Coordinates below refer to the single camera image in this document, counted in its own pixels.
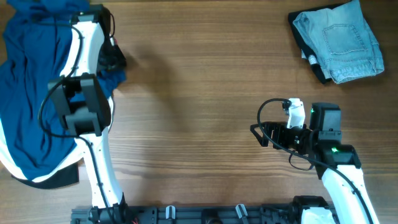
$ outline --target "denim shorts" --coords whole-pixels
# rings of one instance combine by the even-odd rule
[[[339,84],[384,71],[379,43],[362,15],[359,0],[334,9],[302,12],[293,24],[315,52],[325,78]]]

